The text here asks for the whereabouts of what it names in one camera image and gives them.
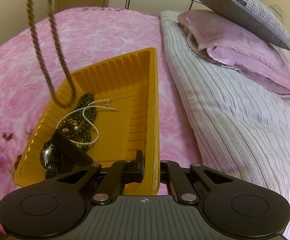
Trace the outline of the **black rectangular case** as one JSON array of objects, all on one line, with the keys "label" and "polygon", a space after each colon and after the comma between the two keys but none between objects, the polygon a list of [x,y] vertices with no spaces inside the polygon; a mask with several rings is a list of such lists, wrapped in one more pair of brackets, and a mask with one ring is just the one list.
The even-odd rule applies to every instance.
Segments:
[{"label": "black rectangular case", "polygon": [[50,142],[62,154],[69,157],[69,159],[71,159],[75,164],[79,165],[80,167],[91,165],[93,163],[93,159],[89,155],[80,150],[80,148],[78,148],[76,144],[71,142],[58,130],[53,133]]}]

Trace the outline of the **orange plastic tray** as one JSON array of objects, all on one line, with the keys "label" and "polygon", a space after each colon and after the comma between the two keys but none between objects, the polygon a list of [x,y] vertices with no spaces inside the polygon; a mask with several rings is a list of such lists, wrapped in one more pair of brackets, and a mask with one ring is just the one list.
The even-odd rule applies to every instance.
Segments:
[{"label": "orange plastic tray", "polygon": [[97,142],[88,155],[103,167],[132,160],[143,152],[140,183],[129,183],[126,195],[154,195],[159,190],[159,93],[157,51],[146,48],[82,68],[71,74],[77,95],[92,93],[99,105],[95,119]]}]

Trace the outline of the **black strap watch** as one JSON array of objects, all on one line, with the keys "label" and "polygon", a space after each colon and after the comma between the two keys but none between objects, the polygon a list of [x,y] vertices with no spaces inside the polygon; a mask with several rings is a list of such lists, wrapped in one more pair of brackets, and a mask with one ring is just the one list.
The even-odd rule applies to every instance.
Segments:
[{"label": "black strap watch", "polygon": [[62,155],[50,141],[47,141],[42,148],[40,162],[44,168],[45,180],[67,173],[72,169],[69,159]]}]

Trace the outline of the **striped grey duvet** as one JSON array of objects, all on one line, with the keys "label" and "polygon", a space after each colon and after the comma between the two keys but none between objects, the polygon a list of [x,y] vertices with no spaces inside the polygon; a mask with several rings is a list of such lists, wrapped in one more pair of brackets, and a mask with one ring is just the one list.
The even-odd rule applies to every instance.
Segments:
[{"label": "striped grey duvet", "polygon": [[[178,15],[160,15],[165,56],[202,163],[276,191],[290,204],[290,99],[193,53]],[[284,236],[290,239],[290,222]]]}]

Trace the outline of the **pink floral blanket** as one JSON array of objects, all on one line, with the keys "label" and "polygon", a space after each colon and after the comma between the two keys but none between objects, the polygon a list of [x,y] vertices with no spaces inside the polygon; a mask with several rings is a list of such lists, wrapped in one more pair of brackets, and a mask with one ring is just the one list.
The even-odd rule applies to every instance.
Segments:
[{"label": "pink floral blanket", "polygon": [[[156,48],[161,158],[182,167],[201,161],[166,62],[158,17],[125,9],[88,7],[62,11],[56,15],[56,22],[70,71],[132,51]],[[49,101],[30,33],[25,30],[0,47],[0,200],[16,189],[16,168]]]}]

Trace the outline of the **purple pillow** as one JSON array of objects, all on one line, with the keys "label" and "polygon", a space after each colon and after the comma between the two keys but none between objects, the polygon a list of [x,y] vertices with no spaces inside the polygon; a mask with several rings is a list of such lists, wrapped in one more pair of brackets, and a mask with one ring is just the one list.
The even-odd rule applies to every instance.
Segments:
[{"label": "purple pillow", "polygon": [[177,20],[194,53],[290,98],[290,51],[208,10],[183,12]]}]

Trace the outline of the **grey checked pillow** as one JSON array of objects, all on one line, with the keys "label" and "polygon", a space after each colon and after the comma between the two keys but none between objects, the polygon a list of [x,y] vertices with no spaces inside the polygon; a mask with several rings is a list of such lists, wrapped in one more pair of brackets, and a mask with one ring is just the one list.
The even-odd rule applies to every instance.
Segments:
[{"label": "grey checked pillow", "polygon": [[260,0],[199,0],[217,14],[261,40],[290,51],[290,36],[275,14]]}]

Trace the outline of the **round wall mirror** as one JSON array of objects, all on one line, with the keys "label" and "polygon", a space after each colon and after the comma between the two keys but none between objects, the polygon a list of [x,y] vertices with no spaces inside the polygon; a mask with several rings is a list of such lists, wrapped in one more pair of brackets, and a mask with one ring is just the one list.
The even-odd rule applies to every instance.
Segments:
[{"label": "round wall mirror", "polygon": [[269,9],[276,16],[276,18],[282,23],[283,22],[283,10],[277,4],[272,4],[269,6]]}]

